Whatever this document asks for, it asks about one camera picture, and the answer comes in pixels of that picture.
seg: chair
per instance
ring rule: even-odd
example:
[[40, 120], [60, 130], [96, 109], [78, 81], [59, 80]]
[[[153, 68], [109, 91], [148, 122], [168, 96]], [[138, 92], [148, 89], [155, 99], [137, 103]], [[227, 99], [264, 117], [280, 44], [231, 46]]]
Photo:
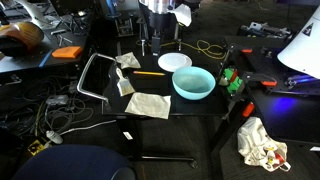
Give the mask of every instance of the chair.
[[19, 179], [135, 180], [130, 162], [115, 151], [91, 145], [57, 145], [29, 159], [14, 175]]

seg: yellow pencil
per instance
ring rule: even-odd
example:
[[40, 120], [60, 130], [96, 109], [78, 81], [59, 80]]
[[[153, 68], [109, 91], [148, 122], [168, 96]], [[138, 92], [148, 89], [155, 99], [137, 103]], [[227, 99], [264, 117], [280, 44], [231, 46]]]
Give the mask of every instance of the yellow pencil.
[[164, 73], [158, 72], [147, 72], [147, 71], [133, 71], [134, 74], [146, 74], [146, 75], [156, 75], [156, 76], [164, 76]]

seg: crumpled towel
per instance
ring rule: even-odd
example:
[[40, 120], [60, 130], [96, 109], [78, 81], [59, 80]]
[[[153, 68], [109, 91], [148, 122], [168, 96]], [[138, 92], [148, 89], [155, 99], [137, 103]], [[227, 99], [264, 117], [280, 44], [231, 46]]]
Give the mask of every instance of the crumpled towel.
[[124, 68], [141, 68], [140, 63], [132, 52], [122, 56], [116, 56], [116, 61], [121, 64], [121, 69]]
[[134, 93], [125, 112], [168, 119], [171, 106], [170, 98], [171, 96]]

